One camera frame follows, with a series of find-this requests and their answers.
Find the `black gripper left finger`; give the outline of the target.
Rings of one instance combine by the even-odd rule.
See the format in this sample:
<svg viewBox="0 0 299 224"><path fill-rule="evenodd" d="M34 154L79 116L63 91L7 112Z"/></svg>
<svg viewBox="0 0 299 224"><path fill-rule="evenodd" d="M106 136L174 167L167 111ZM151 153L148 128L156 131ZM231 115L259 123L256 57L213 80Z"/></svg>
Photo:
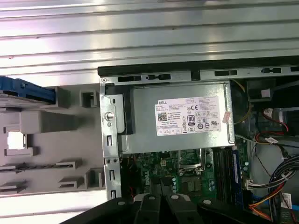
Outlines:
<svg viewBox="0 0 299 224"><path fill-rule="evenodd" d="M150 192L133 201L114 198L76 216L77 224L157 224L161 207L160 178L151 179Z"/></svg>

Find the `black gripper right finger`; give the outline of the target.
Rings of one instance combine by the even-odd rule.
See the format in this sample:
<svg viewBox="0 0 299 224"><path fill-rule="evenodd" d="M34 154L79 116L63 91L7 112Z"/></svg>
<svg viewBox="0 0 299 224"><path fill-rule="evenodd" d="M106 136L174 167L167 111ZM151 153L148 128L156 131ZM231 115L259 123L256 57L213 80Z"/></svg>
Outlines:
<svg viewBox="0 0 299 224"><path fill-rule="evenodd" d="M171 178L161 179L161 215L175 224L267 224L269 221L251 212L212 198L200 198L197 203L188 195L174 193Z"/></svg>

